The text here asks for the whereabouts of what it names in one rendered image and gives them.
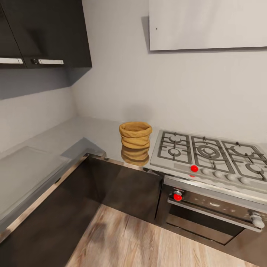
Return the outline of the popcorn bag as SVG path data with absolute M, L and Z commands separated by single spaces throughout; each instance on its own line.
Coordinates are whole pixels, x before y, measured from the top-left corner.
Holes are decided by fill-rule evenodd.
M 144 149 L 150 146 L 152 126 L 146 122 L 125 122 L 120 125 L 121 141 L 125 147 Z

